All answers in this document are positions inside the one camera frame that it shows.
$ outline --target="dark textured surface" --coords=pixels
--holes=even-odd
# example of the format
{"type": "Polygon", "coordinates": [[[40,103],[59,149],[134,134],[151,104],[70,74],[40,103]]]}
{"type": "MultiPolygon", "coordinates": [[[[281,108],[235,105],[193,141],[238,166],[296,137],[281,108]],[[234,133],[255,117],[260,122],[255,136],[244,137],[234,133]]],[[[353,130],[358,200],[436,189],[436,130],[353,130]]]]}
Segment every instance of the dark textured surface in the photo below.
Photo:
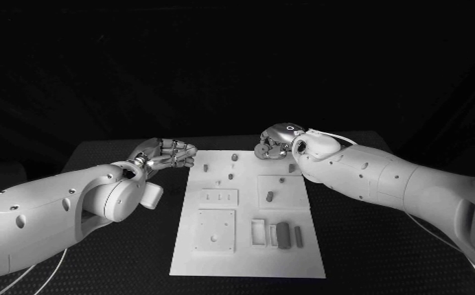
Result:
{"type": "MultiPolygon", "coordinates": [[[[339,132],[361,145],[390,151],[374,132],[339,132]]],[[[202,150],[252,150],[258,136],[180,140],[202,150]]],[[[65,172],[120,161],[137,140],[78,146],[65,172]]],[[[164,194],[156,210],[138,206],[121,222],[70,247],[42,294],[475,294],[475,273],[455,250],[403,212],[358,202],[306,181],[326,280],[169,276],[187,169],[151,179],[164,194]]],[[[60,254],[40,263],[7,294],[33,294],[60,254]]],[[[0,289],[17,278],[0,278],[0,289]]]]}

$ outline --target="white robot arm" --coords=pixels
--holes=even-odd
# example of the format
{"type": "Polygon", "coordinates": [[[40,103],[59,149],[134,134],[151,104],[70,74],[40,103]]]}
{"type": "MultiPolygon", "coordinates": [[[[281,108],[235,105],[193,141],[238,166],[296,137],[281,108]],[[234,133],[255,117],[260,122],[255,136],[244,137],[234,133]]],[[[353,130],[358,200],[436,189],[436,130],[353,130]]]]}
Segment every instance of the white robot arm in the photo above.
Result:
{"type": "Polygon", "coordinates": [[[416,165],[392,154],[293,123],[261,134],[260,159],[291,153],[303,177],[348,197],[404,211],[447,235],[475,263],[475,177],[416,165]]]}
{"type": "Polygon", "coordinates": [[[0,276],[56,255],[121,222],[137,205],[154,209],[163,189],[147,182],[166,167],[192,167],[196,148],[143,142],[125,161],[59,174],[0,191],[0,276]]]}

